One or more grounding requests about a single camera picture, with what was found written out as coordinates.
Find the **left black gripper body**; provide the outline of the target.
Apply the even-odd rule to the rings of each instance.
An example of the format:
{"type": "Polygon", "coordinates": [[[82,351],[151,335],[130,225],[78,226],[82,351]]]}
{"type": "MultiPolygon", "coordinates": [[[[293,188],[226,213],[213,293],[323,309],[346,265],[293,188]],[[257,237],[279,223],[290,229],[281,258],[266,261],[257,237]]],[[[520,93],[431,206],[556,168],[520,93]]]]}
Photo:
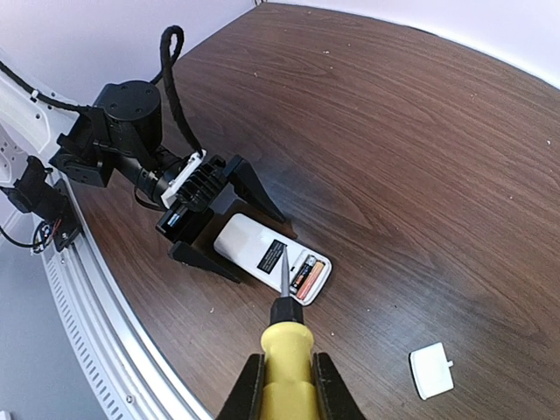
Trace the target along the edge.
{"type": "Polygon", "coordinates": [[[162,196],[164,215],[156,230],[170,243],[170,252],[190,248],[207,223],[213,218],[211,205],[230,182],[234,168],[241,162],[239,155],[228,162],[219,155],[203,163],[191,157],[162,196]]]}

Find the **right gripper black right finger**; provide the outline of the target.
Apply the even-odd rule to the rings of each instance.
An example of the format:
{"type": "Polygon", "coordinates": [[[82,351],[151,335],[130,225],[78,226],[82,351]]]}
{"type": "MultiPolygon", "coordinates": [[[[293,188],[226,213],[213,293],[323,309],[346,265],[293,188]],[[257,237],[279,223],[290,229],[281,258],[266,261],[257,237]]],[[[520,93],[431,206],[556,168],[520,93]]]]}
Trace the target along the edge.
{"type": "Polygon", "coordinates": [[[320,419],[362,419],[363,414],[327,353],[312,356],[318,416],[320,419]]]}

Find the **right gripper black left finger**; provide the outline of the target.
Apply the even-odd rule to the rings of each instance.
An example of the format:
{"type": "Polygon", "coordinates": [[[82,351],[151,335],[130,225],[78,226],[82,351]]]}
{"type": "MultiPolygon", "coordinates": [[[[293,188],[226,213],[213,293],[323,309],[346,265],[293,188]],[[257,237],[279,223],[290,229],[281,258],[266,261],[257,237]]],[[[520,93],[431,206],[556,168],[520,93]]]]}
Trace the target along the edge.
{"type": "Polygon", "coordinates": [[[251,354],[225,400],[217,420],[260,418],[263,402],[265,356],[251,354]]]}

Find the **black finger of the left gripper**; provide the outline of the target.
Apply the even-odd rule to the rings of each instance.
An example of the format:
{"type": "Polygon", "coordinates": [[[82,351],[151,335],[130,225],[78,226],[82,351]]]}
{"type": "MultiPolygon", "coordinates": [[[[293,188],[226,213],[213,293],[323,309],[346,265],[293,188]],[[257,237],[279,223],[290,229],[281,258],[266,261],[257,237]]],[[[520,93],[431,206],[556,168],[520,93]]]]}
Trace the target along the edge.
{"type": "Polygon", "coordinates": [[[227,280],[239,284],[241,281],[227,268],[211,259],[206,254],[194,248],[192,245],[184,241],[175,242],[170,250],[169,257],[178,262],[183,263],[189,267],[212,272],[227,280]]]}
{"type": "Polygon", "coordinates": [[[227,181],[235,194],[249,205],[277,222],[285,222],[284,214],[264,189],[251,163],[240,155],[235,155],[227,164],[227,181]]]}

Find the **yellow handled screwdriver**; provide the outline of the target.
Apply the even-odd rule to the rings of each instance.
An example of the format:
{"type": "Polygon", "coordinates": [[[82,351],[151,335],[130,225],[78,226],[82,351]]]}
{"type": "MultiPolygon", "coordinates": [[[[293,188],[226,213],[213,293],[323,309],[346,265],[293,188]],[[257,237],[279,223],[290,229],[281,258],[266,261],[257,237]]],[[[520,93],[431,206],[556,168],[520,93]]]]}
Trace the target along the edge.
{"type": "Polygon", "coordinates": [[[262,419],[317,419],[312,382],[314,338],[305,326],[303,307],[290,294],[287,249],[281,257],[281,290],[270,309],[269,326],[261,337],[265,356],[262,419]]]}

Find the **white red remote control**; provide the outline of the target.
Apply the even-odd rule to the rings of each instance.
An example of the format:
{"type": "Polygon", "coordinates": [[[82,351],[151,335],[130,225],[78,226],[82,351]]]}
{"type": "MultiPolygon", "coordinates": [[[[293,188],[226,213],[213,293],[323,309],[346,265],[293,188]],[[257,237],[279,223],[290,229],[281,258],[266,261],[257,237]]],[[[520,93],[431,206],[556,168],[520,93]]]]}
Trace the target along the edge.
{"type": "Polygon", "coordinates": [[[281,291],[294,280],[307,256],[325,264],[304,300],[290,295],[303,306],[310,305],[325,286],[333,264],[314,251],[263,224],[237,213],[227,222],[213,243],[214,250],[270,288],[281,291]]]}

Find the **white battery cover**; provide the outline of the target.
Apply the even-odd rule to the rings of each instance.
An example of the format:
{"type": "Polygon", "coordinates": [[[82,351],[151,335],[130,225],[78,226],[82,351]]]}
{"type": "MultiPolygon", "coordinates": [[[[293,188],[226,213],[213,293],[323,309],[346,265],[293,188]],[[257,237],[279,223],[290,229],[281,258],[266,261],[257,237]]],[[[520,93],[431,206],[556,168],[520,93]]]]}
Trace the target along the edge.
{"type": "Polygon", "coordinates": [[[437,342],[409,355],[412,377],[419,397],[426,401],[454,388],[451,367],[442,342],[437,342]]]}

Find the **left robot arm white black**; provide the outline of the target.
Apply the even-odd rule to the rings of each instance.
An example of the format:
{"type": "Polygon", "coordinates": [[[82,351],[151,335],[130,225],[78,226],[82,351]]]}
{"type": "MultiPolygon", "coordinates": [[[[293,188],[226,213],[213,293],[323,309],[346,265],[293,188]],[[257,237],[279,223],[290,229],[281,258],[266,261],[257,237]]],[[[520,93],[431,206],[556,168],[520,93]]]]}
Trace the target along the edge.
{"type": "Polygon", "coordinates": [[[120,172],[136,202],[161,213],[157,231],[171,243],[171,259],[225,278],[231,273],[193,244],[226,186],[273,220],[285,220],[243,157],[225,160],[203,150],[178,157],[162,145],[161,95],[152,82],[108,84],[93,105],[79,106],[42,94],[3,66],[1,117],[33,148],[26,153],[2,140],[1,189],[19,212],[39,217],[30,244],[35,253],[65,249],[82,230],[66,184],[48,182],[52,172],[97,187],[120,172]]]}

